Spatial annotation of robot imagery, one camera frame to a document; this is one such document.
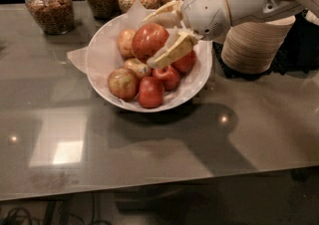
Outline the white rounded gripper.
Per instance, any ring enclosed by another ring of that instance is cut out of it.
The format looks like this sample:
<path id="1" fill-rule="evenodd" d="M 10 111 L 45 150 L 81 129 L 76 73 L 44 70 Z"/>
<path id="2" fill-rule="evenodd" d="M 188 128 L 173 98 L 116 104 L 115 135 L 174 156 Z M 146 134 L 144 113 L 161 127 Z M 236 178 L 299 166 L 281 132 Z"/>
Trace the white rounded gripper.
<path id="1" fill-rule="evenodd" d="M 152 69 L 163 69 L 176 62 L 198 43 L 192 31 L 179 29 L 181 20 L 186 28 L 207 41 L 223 35 L 231 23 L 226 0 L 172 0 L 165 3 L 143 20 L 172 28 L 164 46 L 147 60 Z"/>

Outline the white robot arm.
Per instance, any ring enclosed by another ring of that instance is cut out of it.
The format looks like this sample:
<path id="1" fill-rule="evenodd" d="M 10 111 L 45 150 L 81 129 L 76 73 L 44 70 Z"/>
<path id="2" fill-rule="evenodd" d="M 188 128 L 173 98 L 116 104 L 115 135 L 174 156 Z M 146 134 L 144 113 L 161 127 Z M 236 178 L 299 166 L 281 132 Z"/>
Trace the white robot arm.
<path id="1" fill-rule="evenodd" d="M 171 1 L 145 18 L 173 29 L 163 48 L 149 59 L 162 69 L 181 59 L 198 40 L 212 41 L 246 22 L 269 22 L 310 10 L 319 12 L 319 0 L 182 0 Z"/>

